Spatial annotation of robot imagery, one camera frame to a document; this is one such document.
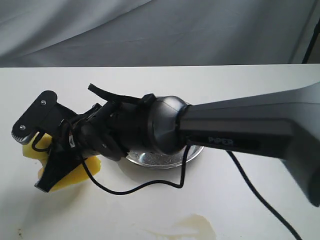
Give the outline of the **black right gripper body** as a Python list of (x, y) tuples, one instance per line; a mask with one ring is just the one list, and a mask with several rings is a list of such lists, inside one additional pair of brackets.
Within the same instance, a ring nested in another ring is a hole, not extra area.
[(102, 155), (113, 161), (129, 152), (146, 152), (150, 147), (148, 116), (150, 102), (108, 101), (95, 104), (82, 114), (60, 105), (61, 123), (54, 134), (54, 152), (62, 159)]

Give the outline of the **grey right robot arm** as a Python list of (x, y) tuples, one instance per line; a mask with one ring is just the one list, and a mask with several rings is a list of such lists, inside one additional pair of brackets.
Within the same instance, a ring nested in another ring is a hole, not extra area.
[(49, 192), (91, 156), (119, 161), (130, 152), (172, 155), (193, 145), (281, 159), (308, 201), (320, 205), (320, 85), (191, 105), (176, 96), (117, 95), (89, 85), (105, 100), (86, 113), (59, 111), (43, 174)]

